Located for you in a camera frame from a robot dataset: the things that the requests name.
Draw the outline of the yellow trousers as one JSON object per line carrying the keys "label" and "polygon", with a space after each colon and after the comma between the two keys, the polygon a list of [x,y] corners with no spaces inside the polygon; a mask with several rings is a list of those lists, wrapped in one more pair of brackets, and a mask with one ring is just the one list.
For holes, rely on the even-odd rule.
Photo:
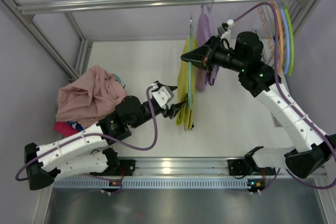
{"label": "yellow trousers", "polygon": [[[196,84],[196,67],[192,67],[192,95],[193,108],[190,110],[186,104],[176,116],[176,125],[184,126],[184,130],[192,130],[194,127],[194,100],[195,100],[195,84]],[[180,71],[177,78],[177,99],[178,102],[188,101],[188,63],[181,61]]]}

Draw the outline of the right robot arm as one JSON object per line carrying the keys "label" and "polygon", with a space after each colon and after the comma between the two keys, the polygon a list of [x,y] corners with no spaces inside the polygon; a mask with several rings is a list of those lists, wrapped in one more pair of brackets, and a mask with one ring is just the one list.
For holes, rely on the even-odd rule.
{"label": "right robot arm", "polygon": [[227,49],[218,36],[181,55],[181,60],[211,71],[222,67],[238,72],[238,81],[267,108],[292,141],[287,148],[258,146],[245,155],[252,169],[282,168],[305,179],[335,156],[335,135],[328,135],[304,113],[282,83],[281,77],[261,60],[264,46],[250,31],[238,34],[235,47]]}

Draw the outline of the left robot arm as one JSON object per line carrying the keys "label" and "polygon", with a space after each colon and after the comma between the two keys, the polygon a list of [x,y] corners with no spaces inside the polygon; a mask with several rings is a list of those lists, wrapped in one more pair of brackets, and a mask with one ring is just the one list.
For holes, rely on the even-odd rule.
{"label": "left robot arm", "polygon": [[177,104],[169,104],[176,89],[176,86],[166,86],[156,81],[146,90],[146,102],[142,103],[137,97],[128,95],[112,113],[81,132],[46,145],[26,145],[25,165],[20,171],[26,172],[29,189],[40,190],[58,180],[76,175],[122,175],[118,154],[112,145],[120,143],[141,151],[152,149],[154,144],[140,148],[124,140],[132,135],[132,129],[152,121],[153,141],[157,142],[156,116],[173,119],[188,103],[188,99],[184,98]]}

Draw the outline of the orange clothes hanger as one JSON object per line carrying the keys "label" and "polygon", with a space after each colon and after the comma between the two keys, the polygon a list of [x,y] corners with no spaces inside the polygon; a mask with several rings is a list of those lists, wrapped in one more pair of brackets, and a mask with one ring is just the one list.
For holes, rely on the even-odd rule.
{"label": "orange clothes hanger", "polygon": [[258,7],[260,21],[263,25],[266,37],[268,39],[268,47],[271,50],[271,56],[268,63],[273,61],[277,63],[277,73],[282,72],[283,58],[284,58],[284,32],[282,28],[282,19],[278,5],[275,2],[270,2],[275,9],[276,17],[272,18],[271,8],[268,5],[261,5]]}

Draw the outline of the pink cloth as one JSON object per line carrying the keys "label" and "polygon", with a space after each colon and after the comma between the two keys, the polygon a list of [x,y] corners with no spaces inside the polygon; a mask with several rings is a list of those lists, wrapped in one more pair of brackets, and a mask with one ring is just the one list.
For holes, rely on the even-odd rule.
{"label": "pink cloth", "polygon": [[115,76],[95,65],[58,91],[57,122],[88,128],[115,110],[127,93]]}

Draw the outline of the blue white patterned cloth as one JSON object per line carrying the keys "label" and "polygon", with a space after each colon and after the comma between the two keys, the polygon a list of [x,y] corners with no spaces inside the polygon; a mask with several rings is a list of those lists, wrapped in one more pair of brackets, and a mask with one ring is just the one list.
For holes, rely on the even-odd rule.
{"label": "blue white patterned cloth", "polygon": [[78,122],[66,121],[66,123],[71,126],[72,128],[76,129],[77,131],[81,132],[85,128]]}

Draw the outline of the magenta cloth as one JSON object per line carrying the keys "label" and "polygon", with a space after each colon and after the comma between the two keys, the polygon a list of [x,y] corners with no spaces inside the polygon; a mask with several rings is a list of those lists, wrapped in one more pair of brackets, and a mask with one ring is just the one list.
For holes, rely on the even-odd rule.
{"label": "magenta cloth", "polygon": [[68,125],[66,122],[56,122],[54,124],[54,130],[60,133],[64,137],[69,137],[79,132],[72,126]]}

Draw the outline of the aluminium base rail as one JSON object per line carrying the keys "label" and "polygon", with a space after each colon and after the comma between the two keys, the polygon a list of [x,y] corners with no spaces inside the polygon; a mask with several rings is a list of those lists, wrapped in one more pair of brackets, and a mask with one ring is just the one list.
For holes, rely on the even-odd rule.
{"label": "aluminium base rail", "polygon": [[240,158],[117,158],[95,153],[76,157],[41,169],[55,180],[90,174],[94,176],[120,176],[144,178],[205,178],[242,177],[246,170],[240,168]]}

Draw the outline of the aluminium hanging rail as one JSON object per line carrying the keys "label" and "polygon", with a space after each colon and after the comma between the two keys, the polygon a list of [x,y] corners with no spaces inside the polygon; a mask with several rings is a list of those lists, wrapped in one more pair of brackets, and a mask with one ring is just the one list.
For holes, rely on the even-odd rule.
{"label": "aluminium hanging rail", "polygon": [[165,6],[194,6],[235,4],[277,0],[58,0],[20,3],[17,9],[23,15],[85,12],[92,10],[149,8]]}

